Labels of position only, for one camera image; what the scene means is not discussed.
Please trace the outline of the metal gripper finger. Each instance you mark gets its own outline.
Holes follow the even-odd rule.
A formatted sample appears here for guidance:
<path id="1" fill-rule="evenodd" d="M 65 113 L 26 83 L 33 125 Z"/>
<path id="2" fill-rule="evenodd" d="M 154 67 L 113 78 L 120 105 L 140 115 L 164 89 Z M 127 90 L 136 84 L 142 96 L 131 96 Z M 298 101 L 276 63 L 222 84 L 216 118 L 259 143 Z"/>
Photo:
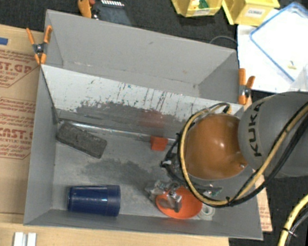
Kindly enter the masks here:
<path id="1" fill-rule="evenodd" d="M 168 191 L 160 197 L 159 205 L 164 209 L 179 213 L 182 206 L 182 196 L 176 192 Z"/>
<path id="2" fill-rule="evenodd" d="M 169 189 L 169 186 L 165 181 L 156 180 L 147 183 L 144 189 L 148 194 L 148 198 L 154 201 L 157 196 L 164 194 Z"/>

